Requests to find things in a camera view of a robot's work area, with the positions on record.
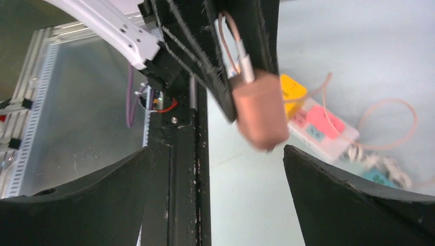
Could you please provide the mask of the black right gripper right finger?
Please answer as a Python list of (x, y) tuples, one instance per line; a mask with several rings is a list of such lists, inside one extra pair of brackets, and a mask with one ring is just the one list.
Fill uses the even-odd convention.
[(283, 163), (306, 245), (434, 245), (434, 197), (384, 186), (295, 146)]

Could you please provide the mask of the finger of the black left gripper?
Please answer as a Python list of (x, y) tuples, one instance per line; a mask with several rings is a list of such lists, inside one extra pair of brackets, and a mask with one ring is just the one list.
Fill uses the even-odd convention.
[(237, 116), (215, 27), (214, 1), (151, 1), (169, 53), (214, 96), (229, 122)]
[(275, 75), (279, 74), (279, 6), (279, 0), (232, 0), (221, 3), (221, 10), (235, 20), (253, 66)]

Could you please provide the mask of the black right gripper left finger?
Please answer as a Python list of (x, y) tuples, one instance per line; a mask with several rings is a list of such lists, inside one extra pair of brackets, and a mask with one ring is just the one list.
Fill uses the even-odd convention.
[(32, 196), (1, 200), (1, 245), (136, 245), (150, 148)]

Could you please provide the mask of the yellow cube socket adapter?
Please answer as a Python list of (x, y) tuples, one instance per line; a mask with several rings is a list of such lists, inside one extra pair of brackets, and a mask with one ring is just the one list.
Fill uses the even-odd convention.
[(296, 82), (288, 75), (282, 74), (280, 77), (283, 100), (285, 102), (285, 111), (287, 120), (290, 120), (303, 104), (302, 100), (293, 101), (307, 94), (307, 89)]

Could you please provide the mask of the pink USB charger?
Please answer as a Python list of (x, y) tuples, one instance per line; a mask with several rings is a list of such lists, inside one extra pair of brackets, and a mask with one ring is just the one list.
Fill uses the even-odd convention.
[(255, 80), (232, 77), (236, 123), (243, 137), (256, 149), (271, 151), (289, 138), (281, 82), (275, 74), (254, 70)]

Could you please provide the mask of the pink plug adapter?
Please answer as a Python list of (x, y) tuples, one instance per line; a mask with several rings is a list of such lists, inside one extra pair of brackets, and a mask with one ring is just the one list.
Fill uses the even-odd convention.
[(337, 138), (345, 130), (345, 124), (320, 105), (313, 106), (307, 113), (307, 121), (330, 139)]

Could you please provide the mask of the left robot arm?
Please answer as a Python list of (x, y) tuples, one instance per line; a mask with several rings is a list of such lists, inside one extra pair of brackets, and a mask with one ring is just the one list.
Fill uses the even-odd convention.
[[(144, 1), (143, 20), (163, 35), (134, 24), (109, 1), (52, 1), (116, 48), (153, 88), (186, 94), (192, 75), (209, 89), (229, 121), (285, 119), (278, 90), (279, 1)], [(225, 16), (239, 48), (242, 74), (229, 79), (214, 25)]]

